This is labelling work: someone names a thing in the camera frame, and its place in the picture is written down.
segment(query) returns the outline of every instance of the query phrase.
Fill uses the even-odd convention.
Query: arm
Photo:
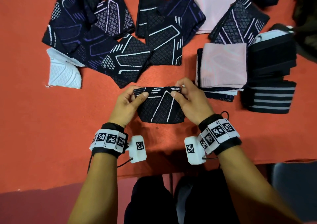
[[[188,78],[179,80],[176,86],[182,88],[182,94],[172,92],[171,95],[191,122],[200,126],[214,114],[204,92]],[[218,147],[215,152],[239,218],[247,217],[245,222],[248,223],[301,223],[240,146],[228,146],[216,151]],[[240,198],[238,203],[233,196]]]
[[[148,93],[144,92],[134,98],[133,90],[137,88],[140,87],[130,86],[118,97],[109,118],[110,123],[119,125],[123,130],[139,105],[148,97]],[[108,153],[96,153],[68,224],[117,224],[117,215],[117,157]]]

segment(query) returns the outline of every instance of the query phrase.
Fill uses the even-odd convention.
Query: person's right hand
[[[185,116],[192,123],[199,125],[204,119],[214,114],[204,92],[199,90],[190,79],[184,77],[175,86],[181,88],[181,94],[172,91],[171,95],[180,104]]]

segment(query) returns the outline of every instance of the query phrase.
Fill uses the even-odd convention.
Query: leg
[[[199,174],[185,204],[184,224],[240,223],[222,170]]]
[[[130,223],[178,223],[175,202],[162,176],[138,179],[124,215],[124,224]]]

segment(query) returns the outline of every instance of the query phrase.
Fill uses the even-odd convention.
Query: folded pink fabric
[[[201,61],[201,87],[242,88],[247,83],[245,43],[206,43]]]
[[[205,23],[196,34],[210,33],[236,0],[194,0],[206,16]]]

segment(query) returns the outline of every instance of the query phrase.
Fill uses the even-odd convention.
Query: forearm
[[[229,189],[246,200],[248,211],[259,218],[258,223],[301,223],[240,146],[223,151],[218,158]]]
[[[117,215],[117,158],[96,153],[68,223],[115,224]]]

